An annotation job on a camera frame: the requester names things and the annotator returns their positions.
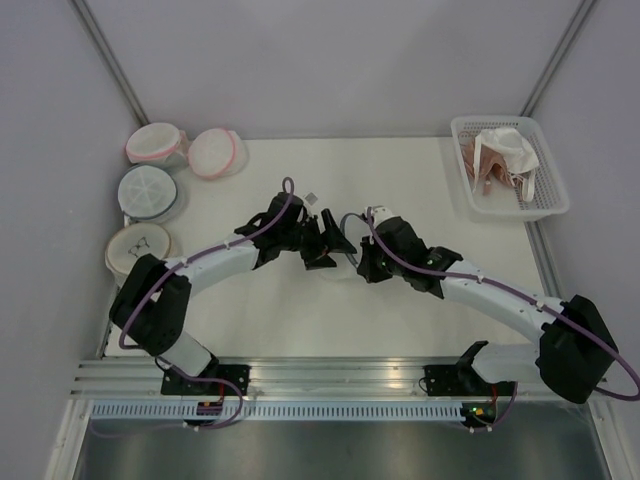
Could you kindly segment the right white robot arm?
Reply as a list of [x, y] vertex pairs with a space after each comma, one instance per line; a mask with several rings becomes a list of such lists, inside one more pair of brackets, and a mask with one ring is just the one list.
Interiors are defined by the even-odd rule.
[[477, 341], [458, 359], [459, 388], [478, 395], [491, 384], [541, 381], [572, 403], [585, 403], [613, 362], [617, 346], [596, 305], [524, 292], [487, 277], [445, 247], [429, 247], [388, 209], [368, 212], [357, 272], [369, 283], [400, 277], [413, 289], [457, 302], [511, 328], [522, 345]]

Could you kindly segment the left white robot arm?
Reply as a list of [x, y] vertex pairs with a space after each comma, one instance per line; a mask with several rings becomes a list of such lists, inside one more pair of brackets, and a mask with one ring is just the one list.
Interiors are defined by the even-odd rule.
[[331, 212], [308, 212], [304, 201], [278, 193], [266, 211], [252, 217], [223, 242], [185, 259], [139, 257], [110, 310], [109, 318], [131, 346], [168, 365], [164, 395], [241, 396], [248, 382], [244, 367], [220, 364], [184, 329], [192, 297], [238, 274], [296, 252], [306, 269], [336, 267], [332, 254], [356, 254]]

